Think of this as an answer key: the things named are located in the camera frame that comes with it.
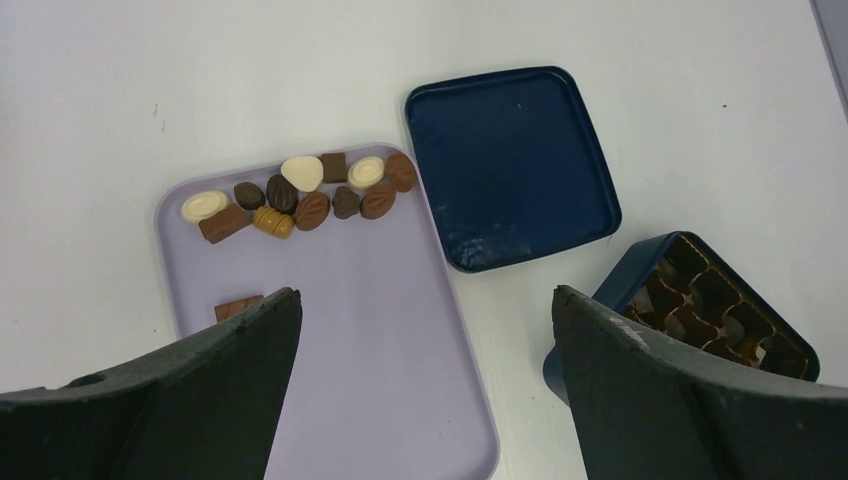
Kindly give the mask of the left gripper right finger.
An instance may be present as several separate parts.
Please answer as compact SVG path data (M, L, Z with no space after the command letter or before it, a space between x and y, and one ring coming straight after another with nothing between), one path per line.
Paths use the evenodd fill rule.
M714 356L567 285L552 323L591 479L843 479L847 392Z

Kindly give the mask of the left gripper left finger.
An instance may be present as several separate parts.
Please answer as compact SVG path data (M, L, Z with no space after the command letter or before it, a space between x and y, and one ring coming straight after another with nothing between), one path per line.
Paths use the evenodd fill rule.
M5 479L260 479L302 326L283 288L68 385L1 397Z

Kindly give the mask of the lilac tray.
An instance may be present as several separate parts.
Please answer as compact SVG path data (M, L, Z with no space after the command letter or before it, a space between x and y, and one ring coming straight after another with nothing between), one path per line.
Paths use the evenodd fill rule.
M499 440L421 187L383 217L327 218L278 239L246 227L218 244L186 222L208 190L264 186L278 162L174 186L154 227L179 337L214 308L289 287L303 322L270 479L487 479Z

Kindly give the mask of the dark blue box lid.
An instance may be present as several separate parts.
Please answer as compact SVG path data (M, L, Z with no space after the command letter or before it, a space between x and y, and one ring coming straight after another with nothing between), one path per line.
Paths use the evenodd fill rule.
M404 117L448 263L480 273L615 233L622 211L575 79L535 66L425 84Z

